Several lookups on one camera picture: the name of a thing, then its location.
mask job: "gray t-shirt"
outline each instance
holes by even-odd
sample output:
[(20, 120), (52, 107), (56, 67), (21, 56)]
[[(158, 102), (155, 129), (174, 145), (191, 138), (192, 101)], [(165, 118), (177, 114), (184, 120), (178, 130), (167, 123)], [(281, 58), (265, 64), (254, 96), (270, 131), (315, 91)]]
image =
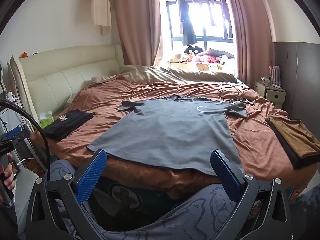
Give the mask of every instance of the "gray t-shirt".
[(119, 111), (133, 110), (88, 145), (93, 152), (172, 169), (193, 168), (215, 175), (210, 154), (221, 150), (242, 168), (226, 114), (247, 117), (244, 103), (172, 95), (141, 102), (122, 101)]

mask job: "black dress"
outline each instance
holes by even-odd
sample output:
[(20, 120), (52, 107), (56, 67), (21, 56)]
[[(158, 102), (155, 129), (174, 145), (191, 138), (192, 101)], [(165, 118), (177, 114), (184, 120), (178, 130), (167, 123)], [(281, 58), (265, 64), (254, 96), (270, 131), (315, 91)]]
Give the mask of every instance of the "black dress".
[(196, 44), (198, 41), (189, 16), (189, 5), (185, 0), (179, 1), (179, 10), (183, 30), (182, 45), (189, 46)]
[[(230, 12), (229, 12), (227, 1), (226, 0), (220, 0), (220, 6), (221, 6), (221, 10), (222, 10), (222, 17), (223, 17), (224, 39), (231, 39), (231, 38), (233, 38), (233, 33), (232, 33)], [(226, 27), (226, 20), (229, 23), (229, 34), (228, 34), (228, 31), (227, 31), (227, 27)]]

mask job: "bed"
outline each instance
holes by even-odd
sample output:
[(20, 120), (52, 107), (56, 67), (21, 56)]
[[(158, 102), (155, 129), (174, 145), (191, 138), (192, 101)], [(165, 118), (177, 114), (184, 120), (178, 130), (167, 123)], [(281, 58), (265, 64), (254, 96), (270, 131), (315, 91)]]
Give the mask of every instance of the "bed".
[[(96, 116), (60, 142), (49, 139), (50, 151), (73, 165), (85, 163), (92, 153), (86, 146), (128, 112), (118, 112), (121, 100), (138, 101), (172, 94), (199, 95), (220, 100), (222, 87), (245, 86), (227, 73), (188, 72), (179, 68), (124, 66), (119, 45), (57, 49), (23, 59), (12, 57), (11, 71), (24, 108), (38, 120), (40, 113), (80, 109)], [(76, 97), (65, 110), (69, 97)], [(245, 90), (247, 119), (228, 116), (228, 126), (246, 173), (257, 179), (280, 178), (286, 188), (303, 190), (316, 172), (316, 164), (294, 170), (275, 134), (264, 119), (286, 115), (253, 90)], [(42, 145), (39, 133), (32, 141)], [(215, 176), (192, 169), (171, 170), (124, 162), (111, 157), (103, 176), (131, 188), (165, 192), (170, 199), (186, 199)]]

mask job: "orange object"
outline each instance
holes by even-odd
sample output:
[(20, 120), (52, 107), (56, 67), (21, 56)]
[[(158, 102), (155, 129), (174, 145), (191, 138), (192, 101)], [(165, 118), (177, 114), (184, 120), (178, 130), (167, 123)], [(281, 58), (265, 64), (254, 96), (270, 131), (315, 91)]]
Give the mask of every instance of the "orange object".
[(21, 56), (20, 57), (22, 57), (22, 58), (24, 58), (24, 57), (28, 57), (28, 53), (27, 52), (24, 52), (24, 53), (22, 53), (21, 54)]

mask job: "black cable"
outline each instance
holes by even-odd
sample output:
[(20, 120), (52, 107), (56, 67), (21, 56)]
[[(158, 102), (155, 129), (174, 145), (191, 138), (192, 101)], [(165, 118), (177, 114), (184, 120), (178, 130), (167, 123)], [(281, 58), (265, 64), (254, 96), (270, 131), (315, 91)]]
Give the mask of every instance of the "black cable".
[(43, 141), (44, 141), (44, 146), (45, 146), (45, 153), (47, 156), (47, 174), (48, 174), (48, 179), (47, 181), (50, 181), (50, 151), (49, 151), (49, 144), (47, 137), (45, 136), (43, 130), (41, 129), (40, 125), (36, 122), (36, 120), (25, 110), (23, 110), (21, 107), (17, 106), (16, 104), (6, 100), (6, 99), (1, 99), (0, 98), (0, 106), (7, 107), (13, 111), (15, 111), (18, 114), (21, 114), (24, 116), (26, 119), (28, 119), (32, 125), (39, 131), (41, 134)]
[(2, 122), (2, 124), (3, 124), (3, 126), (4, 126), (4, 128), (5, 128), (5, 131), (8, 133), (8, 129), (7, 129), (7, 127), (5, 126), (5, 122), (1, 119), (1, 117), (0, 117), (0, 120), (1, 120), (1, 122)]
[[(256, 86), (254, 87), (250, 87), (250, 88), (244, 88), (244, 87), (241, 87), (241, 88), (238, 88), (236, 86), (234, 87), (223, 87), (223, 88), (220, 88), (218, 89), (218, 97), (221, 99), (221, 100), (224, 100), (224, 101), (228, 101), (228, 102), (233, 102), (233, 101), (241, 101), (243, 99), (243, 91), (244, 90), (249, 90), (249, 89), (253, 89), (255, 88)], [(237, 95), (233, 98), (224, 98), (223, 96), (221, 96), (220, 94), (224, 91), (228, 91), (228, 90), (231, 90), (231, 91), (236, 91), (237, 92)]]

